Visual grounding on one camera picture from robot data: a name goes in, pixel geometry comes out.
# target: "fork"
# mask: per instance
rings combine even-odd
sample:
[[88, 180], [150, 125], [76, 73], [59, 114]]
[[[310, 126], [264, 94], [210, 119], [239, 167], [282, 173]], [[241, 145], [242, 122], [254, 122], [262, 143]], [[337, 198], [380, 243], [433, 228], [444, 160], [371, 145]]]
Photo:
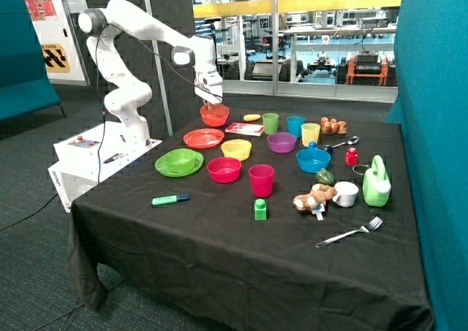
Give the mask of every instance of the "fork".
[[342, 234], [342, 235], [338, 235], [338, 236], [335, 236], [335, 237], [332, 237], [332, 238], [329, 238], [328, 240], [325, 240], [325, 241], [322, 241], [322, 242], [319, 242], [317, 245], [315, 245], [317, 248], [322, 248], [323, 246], [326, 246], [327, 244], [329, 243], [332, 243], [332, 242], [335, 242], [337, 240], [341, 240], [342, 238], [346, 237], [346, 236], [349, 236], [349, 235], [352, 235], [352, 234], [355, 234], [356, 232], [365, 232], [366, 234], [370, 233], [370, 232], [373, 232], [375, 230], [377, 230], [377, 228], [382, 225], [382, 219], [379, 218], [378, 216], [376, 216], [375, 218], [373, 218], [372, 220], [370, 220], [369, 223], [361, 226], [359, 229], [357, 230], [353, 230], [353, 231], [350, 231], [350, 232], [347, 232], [346, 234]]

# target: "white cup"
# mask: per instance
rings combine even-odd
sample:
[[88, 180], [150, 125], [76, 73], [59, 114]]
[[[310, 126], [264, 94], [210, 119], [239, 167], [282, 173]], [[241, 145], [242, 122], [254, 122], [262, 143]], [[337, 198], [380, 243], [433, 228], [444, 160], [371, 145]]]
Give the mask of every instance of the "white cup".
[[335, 189], [338, 194], [333, 198], [333, 201], [340, 207], [349, 208], [354, 205], [356, 195], [358, 194], [358, 187], [354, 183], [342, 181], [335, 184]]

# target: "toy watering can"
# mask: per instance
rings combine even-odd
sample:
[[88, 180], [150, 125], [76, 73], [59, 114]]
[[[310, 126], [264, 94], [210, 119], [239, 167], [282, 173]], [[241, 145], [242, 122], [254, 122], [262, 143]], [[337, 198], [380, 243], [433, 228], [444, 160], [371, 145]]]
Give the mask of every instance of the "toy watering can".
[[364, 201], [372, 207], [382, 207], [390, 196], [391, 185], [381, 156], [375, 156], [364, 174]]

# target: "black wall panel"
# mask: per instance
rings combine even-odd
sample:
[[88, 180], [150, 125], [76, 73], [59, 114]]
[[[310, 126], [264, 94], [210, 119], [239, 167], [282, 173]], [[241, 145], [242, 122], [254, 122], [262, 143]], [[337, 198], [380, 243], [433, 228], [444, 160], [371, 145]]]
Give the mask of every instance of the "black wall panel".
[[[88, 8], [105, 8], [109, 1], [110, 0], [86, 0]], [[144, 0], [127, 1], [132, 2], [146, 11]], [[153, 16], [156, 19], [188, 37], [195, 33], [192, 0], [150, 1]], [[78, 29], [77, 37], [90, 81], [95, 85], [97, 81], [97, 71], [86, 47], [87, 36]], [[130, 72], [139, 80], [148, 83], [153, 90], [153, 97], [150, 102], [140, 108], [140, 114], [148, 121], [151, 137], [160, 140], [167, 138], [168, 130], [154, 55], [145, 49], [135, 38], [129, 37], [126, 34], [119, 35], [115, 43], [116, 49], [121, 54]], [[144, 43], [152, 49], [150, 41]], [[158, 48], [159, 54], [170, 62], [170, 51], [172, 47], [166, 43], [159, 42]], [[175, 70], [189, 81], [194, 80], [195, 74], [192, 68], [175, 68]], [[164, 61], [162, 61], [162, 71], [173, 131], [176, 133], [182, 126], [200, 115], [199, 109], [203, 103], [202, 99], [195, 95], [193, 85], [190, 85], [177, 76], [168, 66], [168, 63]], [[109, 86], [102, 78], [100, 78], [99, 85], [102, 96], [109, 90], [115, 88], [115, 86]]]

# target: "blue bowl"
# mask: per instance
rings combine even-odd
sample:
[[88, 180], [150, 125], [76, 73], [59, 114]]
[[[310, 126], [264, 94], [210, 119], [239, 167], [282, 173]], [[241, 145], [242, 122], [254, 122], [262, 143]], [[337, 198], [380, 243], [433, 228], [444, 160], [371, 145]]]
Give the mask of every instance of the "blue bowl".
[[328, 167], [331, 155], [326, 151], [319, 150], [315, 142], [311, 142], [308, 148], [297, 152], [296, 159], [303, 172], [314, 174], [322, 168]]

